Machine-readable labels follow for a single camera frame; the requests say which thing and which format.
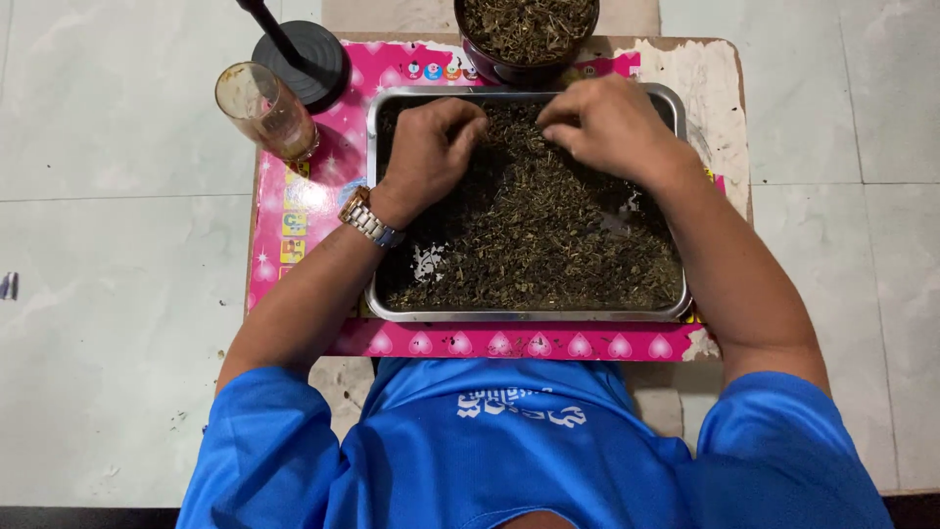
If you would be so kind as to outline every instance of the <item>drinking glass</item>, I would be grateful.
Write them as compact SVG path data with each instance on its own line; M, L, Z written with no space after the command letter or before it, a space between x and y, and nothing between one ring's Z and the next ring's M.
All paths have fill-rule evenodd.
M301 162L320 134L297 94L257 62L229 66L215 83L215 102L248 139L285 162Z

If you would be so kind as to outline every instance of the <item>stainless steel tray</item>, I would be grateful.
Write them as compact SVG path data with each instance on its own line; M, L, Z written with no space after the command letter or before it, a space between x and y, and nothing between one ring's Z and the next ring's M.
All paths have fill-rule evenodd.
M671 122L668 124L676 136L685 140L685 108L682 100L671 89L655 83L645 83L647 93L664 104L658 105L660 114L664 109L671 110ZM399 97L462 97L472 99L512 99L528 101L549 101L559 92L515 91L502 87L400 87L389 88L372 100L368 109L368 185L378 183L376 153L378 151L377 119L379 109L388 100ZM380 318L394 322L499 322L499 321L673 321L682 315L692 303L685 273L682 272L682 292L675 305L661 311L420 311L400 312L386 307L375 291L375 277L366 289L368 307Z

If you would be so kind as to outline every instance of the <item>dried herbs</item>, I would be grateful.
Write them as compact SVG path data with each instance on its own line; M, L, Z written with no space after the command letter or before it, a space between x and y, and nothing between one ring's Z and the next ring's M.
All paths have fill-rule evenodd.
M379 116L384 175L398 98ZM682 267L642 189L594 171L541 136L542 104L488 101L485 142L457 188L408 229L377 275L389 308L655 310L678 301Z
M580 45L595 0L466 0L467 36L486 54L519 65L555 62Z

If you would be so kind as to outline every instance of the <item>left hand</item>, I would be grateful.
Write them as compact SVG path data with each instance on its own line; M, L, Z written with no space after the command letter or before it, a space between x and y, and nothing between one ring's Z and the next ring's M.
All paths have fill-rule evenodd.
M370 209L403 230L463 177L487 124L479 106L449 97L401 112L388 170L369 195Z

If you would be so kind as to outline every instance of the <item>black stand base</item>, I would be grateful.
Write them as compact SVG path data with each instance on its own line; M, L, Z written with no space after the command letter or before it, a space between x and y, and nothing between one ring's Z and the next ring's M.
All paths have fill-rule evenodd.
M319 114L339 99L349 82L350 60L336 36L319 24L296 20L280 25L308 63L303 71L288 64L265 35L251 60L263 64L297 94L310 114Z

